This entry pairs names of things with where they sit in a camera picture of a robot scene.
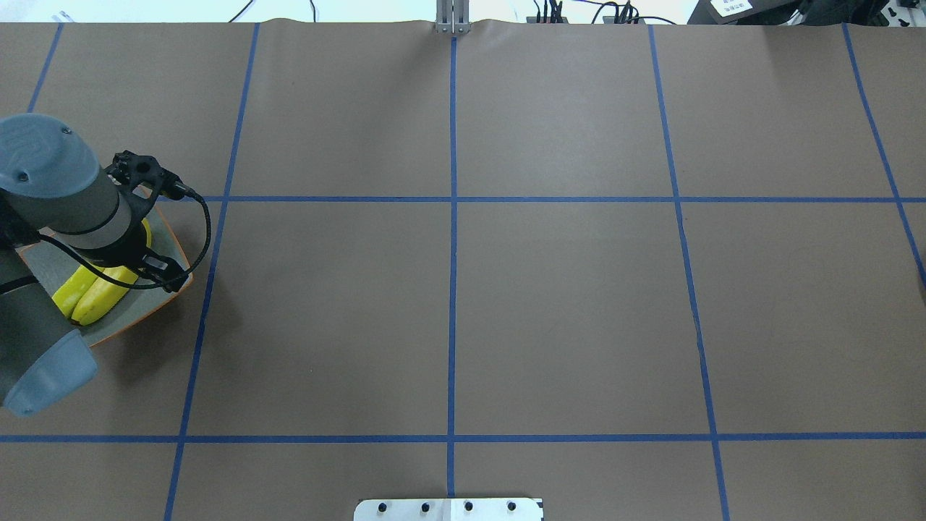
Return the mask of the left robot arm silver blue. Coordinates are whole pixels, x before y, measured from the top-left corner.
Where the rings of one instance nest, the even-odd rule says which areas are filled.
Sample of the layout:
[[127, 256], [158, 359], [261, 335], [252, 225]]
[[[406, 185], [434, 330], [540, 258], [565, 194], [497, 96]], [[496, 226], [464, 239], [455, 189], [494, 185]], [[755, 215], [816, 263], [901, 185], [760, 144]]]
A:
[[[29, 418], [97, 373], [92, 346], [158, 310], [192, 279], [156, 210], [159, 198], [205, 199], [153, 157], [129, 151], [103, 167], [65, 122], [16, 114], [1, 122], [2, 406]], [[54, 296], [76, 271], [132, 290], [95, 324]]]

